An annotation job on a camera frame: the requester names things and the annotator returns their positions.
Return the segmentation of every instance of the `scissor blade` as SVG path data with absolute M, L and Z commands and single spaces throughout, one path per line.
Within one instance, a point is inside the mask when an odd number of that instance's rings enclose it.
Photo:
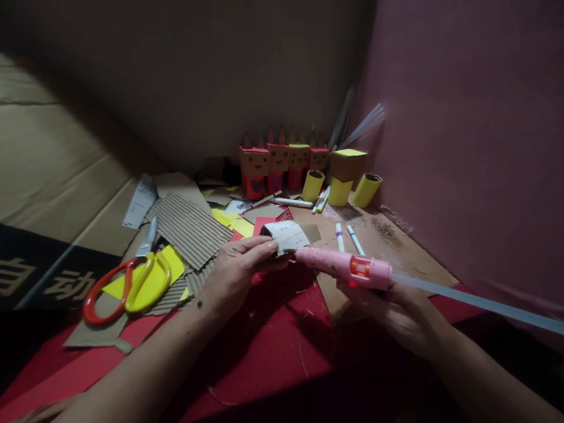
M 151 220 L 147 237 L 144 239 L 144 241 L 139 246 L 139 249 L 137 250 L 137 254 L 135 255 L 136 257 L 144 257 L 151 252 L 153 243 L 155 242 L 155 238 L 157 237 L 157 226 L 158 220 L 155 216 L 153 220 Z

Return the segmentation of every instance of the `white marker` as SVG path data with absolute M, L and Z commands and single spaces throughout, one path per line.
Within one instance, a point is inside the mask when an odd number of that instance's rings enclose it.
M 251 204 L 249 207 L 247 207 L 246 209 L 244 209 L 243 211 L 241 211 L 241 214 L 246 213 L 247 211 L 254 209 L 257 206 L 260 206 L 263 203 L 266 203 L 267 201 L 273 199 L 274 197 L 276 197 L 277 195 L 282 194 L 282 191 L 278 191 L 272 195 L 269 195 L 268 197 L 263 198 L 262 200 L 257 201 L 254 204 Z
M 344 253 L 345 252 L 345 244 L 343 243 L 343 233 L 341 231 L 341 224 L 335 224 L 335 231 L 337 232 L 337 247 L 339 251 Z
M 317 206 L 319 206 L 321 204 L 321 202 L 323 201 L 323 197 L 325 196 L 325 191 L 323 190 L 323 192 L 321 193 L 321 195 L 319 195 L 319 197 L 317 197 L 317 201 L 315 202 L 315 204 L 313 205 L 313 209 L 311 209 L 311 214 L 316 214 L 317 213 Z
M 271 203 L 285 204 L 287 206 L 297 206 L 297 207 L 313 207 L 312 202 L 304 202 L 301 200 L 291 200 L 291 199 L 270 199 Z
M 347 225 L 347 229 L 348 229 L 348 232 L 351 235 L 352 242 L 354 242 L 354 246 L 358 250 L 358 254 L 360 254 L 361 256 L 365 256 L 366 254 L 364 254 L 364 250 L 362 249 L 362 245 L 360 245 L 360 241 L 358 240 L 357 236 L 354 234 L 353 228 L 350 225 Z
M 319 206 L 317 206 L 317 213 L 321 213 L 323 211 L 323 207 L 327 204 L 327 199 L 329 198 L 329 191 L 331 191 L 331 187 L 327 187 L 325 190 L 325 197 Z

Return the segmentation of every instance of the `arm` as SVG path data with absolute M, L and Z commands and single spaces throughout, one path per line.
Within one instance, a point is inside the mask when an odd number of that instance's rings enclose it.
M 270 237 L 227 243 L 196 301 L 179 313 L 56 422 L 155 421 L 201 351 L 241 307 L 256 271 L 286 263 L 262 263 L 278 248 Z
M 471 421 L 562 422 L 563 415 L 450 325 L 417 289 L 394 284 L 381 299 L 339 282 L 404 347 L 432 362 Z

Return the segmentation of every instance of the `yellow cardboard tube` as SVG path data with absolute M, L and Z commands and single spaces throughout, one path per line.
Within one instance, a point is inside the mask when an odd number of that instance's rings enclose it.
M 380 184 L 382 183 L 382 178 L 373 173 L 365 173 L 358 184 L 357 190 L 355 191 L 352 203 L 358 207 L 366 207 L 372 201 L 372 197 L 378 191 Z
M 305 177 L 304 191 L 301 194 L 304 201 L 315 203 L 324 180 L 325 175 L 319 170 L 310 170 L 307 173 L 307 176 Z
M 341 182 L 336 177 L 331 181 L 331 191 L 329 191 L 329 199 L 327 200 L 332 206 L 346 206 L 348 195 L 353 187 L 353 180 Z

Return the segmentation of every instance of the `yellow scissors handle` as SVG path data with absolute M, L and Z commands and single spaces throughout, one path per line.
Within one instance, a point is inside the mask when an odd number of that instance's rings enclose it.
M 145 283 L 147 276 L 149 276 L 149 274 L 153 270 L 153 266 L 155 265 L 155 255 L 153 253 L 147 254 L 146 259 L 147 262 L 143 266 L 143 270 L 139 274 L 138 278 L 133 281 L 131 290 L 129 291 L 129 295 L 127 296 L 127 300 L 125 302 L 125 310 L 127 310 L 129 313 L 144 313 L 150 306 L 159 301 L 159 299 L 163 296 L 165 291 L 170 286 L 172 271 L 170 269 L 169 262 L 160 251 L 156 255 L 156 261 L 159 262 L 160 266 L 164 270 L 164 279 L 162 281 L 162 284 L 157 290 L 155 290 L 155 292 L 151 295 L 147 302 L 145 302 L 144 304 L 136 304 L 135 300 L 137 299 L 137 294 L 139 294 L 141 286 L 143 286 L 143 283 Z

